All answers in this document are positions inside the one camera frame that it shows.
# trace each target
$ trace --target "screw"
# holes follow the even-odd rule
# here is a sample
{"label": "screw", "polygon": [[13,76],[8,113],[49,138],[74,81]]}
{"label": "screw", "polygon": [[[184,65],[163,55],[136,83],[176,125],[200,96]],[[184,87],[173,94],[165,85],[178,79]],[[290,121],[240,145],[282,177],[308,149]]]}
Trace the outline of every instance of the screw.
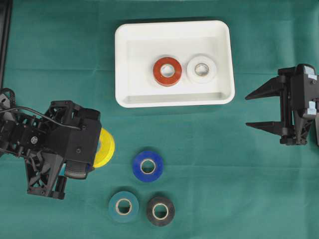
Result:
{"label": "screw", "polygon": [[31,141],[32,144],[36,144],[38,142],[38,137],[37,136],[33,136],[30,141]]}

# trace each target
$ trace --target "teal tape roll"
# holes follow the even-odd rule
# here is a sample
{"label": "teal tape roll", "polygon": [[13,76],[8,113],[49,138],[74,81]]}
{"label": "teal tape roll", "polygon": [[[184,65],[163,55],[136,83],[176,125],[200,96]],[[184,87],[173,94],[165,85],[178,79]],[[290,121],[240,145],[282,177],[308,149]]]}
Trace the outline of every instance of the teal tape roll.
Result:
{"label": "teal tape roll", "polygon": [[[127,212],[121,212],[119,204],[121,201],[129,203]],[[133,193],[122,191],[113,195],[109,201],[109,215],[113,220],[119,223],[128,223],[132,221],[139,213],[139,202]]]}

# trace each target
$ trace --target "red tape roll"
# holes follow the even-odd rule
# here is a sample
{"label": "red tape roll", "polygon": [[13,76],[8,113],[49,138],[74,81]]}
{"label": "red tape roll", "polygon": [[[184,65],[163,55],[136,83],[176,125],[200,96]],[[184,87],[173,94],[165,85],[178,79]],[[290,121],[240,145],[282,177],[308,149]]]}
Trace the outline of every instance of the red tape roll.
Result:
{"label": "red tape roll", "polygon": [[[172,76],[165,77],[160,72],[162,66],[165,65],[165,64],[171,65],[174,68],[174,73],[173,73]],[[171,58],[171,57],[161,58],[160,60],[155,62],[154,67],[153,67],[154,77],[155,77],[157,83],[159,83],[162,86],[173,86],[173,85],[175,85],[180,79],[181,72],[182,72],[182,69],[181,69],[180,63],[177,60],[175,60],[174,58]]]}

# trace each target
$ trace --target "blue tape roll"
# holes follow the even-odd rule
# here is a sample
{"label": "blue tape roll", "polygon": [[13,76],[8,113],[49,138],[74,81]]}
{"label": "blue tape roll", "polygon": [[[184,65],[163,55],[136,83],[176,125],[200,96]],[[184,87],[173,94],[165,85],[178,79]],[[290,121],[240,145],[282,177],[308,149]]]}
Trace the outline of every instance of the blue tape roll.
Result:
{"label": "blue tape roll", "polygon": [[[130,204],[130,209],[127,213],[121,213],[118,209],[118,204],[121,200],[127,200]],[[139,213],[139,202],[133,193],[122,191],[113,195],[109,201],[109,215],[119,223],[127,223],[132,221]]]}
{"label": "blue tape roll", "polygon": [[[142,170],[142,163],[150,159],[155,164],[155,169],[151,173],[145,173]],[[163,159],[157,153],[152,151],[143,151],[139,153],[133,161],[133,173],[142,182],[153,182],[163,173]]]}

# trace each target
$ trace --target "white tape roll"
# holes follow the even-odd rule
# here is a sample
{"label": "white tape roll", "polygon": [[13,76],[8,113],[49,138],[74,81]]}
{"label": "white tape roll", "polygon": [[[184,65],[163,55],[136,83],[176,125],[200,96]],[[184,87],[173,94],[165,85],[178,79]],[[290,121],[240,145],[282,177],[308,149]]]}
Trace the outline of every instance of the white tape roll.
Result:
{"label": "white tape roll", "polygon": [[207,56],[195,56],[187,65],[187,76],[196,83],[208,83],[216,74],[216,64]]}

